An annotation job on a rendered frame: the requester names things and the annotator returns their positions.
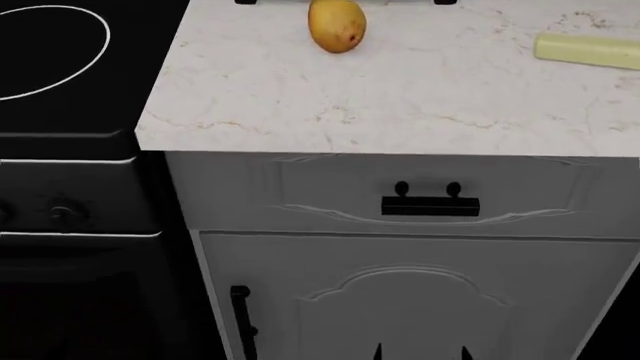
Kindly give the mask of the white cabinet door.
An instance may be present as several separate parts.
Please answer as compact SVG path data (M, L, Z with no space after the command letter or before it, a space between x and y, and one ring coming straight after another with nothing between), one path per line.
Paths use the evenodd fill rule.
M208 232L231 360L244 285L258 360L572 360L637 242Z

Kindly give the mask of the white drawer front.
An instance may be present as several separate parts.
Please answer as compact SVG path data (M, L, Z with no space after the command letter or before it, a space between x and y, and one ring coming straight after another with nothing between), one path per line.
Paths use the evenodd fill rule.
M634 158L172 152L193 230L640 239ZM381 215L381 198L444 197L459 182L478 217Z

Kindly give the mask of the black stove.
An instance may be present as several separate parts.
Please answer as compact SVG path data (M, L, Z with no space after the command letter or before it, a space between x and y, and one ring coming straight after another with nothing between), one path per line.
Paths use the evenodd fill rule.
M0 0L0 360L221 360L135 128L189 0ZM51 224L54 199L87 219Z

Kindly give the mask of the pale yellow stick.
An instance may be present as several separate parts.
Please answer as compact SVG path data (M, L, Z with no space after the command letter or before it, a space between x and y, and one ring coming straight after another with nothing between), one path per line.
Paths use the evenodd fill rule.
M640 41L628 39L541 33L533 54L547 61L640 71Z

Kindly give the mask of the white kitchen cabinet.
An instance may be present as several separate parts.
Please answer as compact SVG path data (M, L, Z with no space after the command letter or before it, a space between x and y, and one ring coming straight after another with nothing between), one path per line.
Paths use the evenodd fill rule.
M577 360L640 264L633 158L167 161L227 360Z

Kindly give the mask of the yellow mango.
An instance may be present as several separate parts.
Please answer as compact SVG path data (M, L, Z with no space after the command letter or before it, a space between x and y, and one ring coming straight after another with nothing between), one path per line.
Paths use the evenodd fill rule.
M312 40L328 53L346 53L363 40L367 19L354 0L312 0L307 12Z

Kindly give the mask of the black stove knob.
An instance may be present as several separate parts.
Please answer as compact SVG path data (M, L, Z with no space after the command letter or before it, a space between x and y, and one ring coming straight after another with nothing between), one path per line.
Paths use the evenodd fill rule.
M87 219L86 209L81 203L69 199L54 199L47 205L48 218L55 227L69 229Z

